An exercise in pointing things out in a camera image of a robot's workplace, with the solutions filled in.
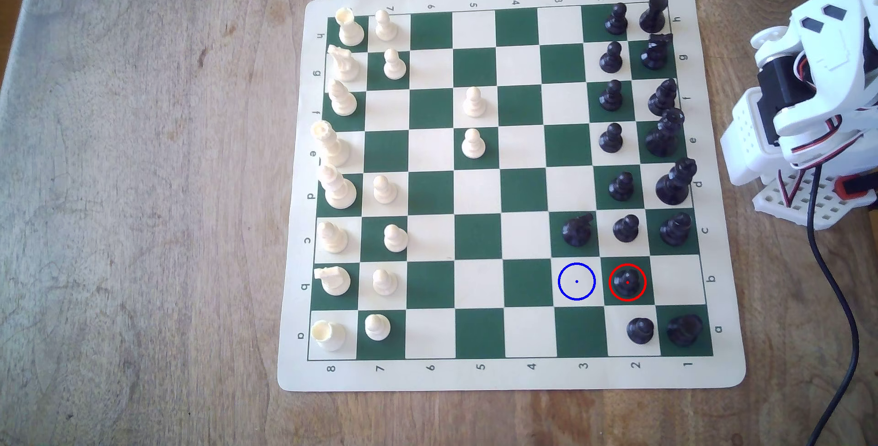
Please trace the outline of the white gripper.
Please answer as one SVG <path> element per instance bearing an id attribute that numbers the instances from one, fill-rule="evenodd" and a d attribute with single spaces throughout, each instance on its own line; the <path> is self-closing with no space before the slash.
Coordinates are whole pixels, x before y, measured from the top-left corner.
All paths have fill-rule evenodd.
<path id="1" fill-rule="evenodd" d="M 732 109 L 732 122 L 720 139 L 730 182 L 735 186 L 756 178 L 768 185 L 776 180 L 779 170 L 786 170 L 782 149 L 767 140 L 758 108 L 761 96 L 759 87 L 744 91 Z"/>

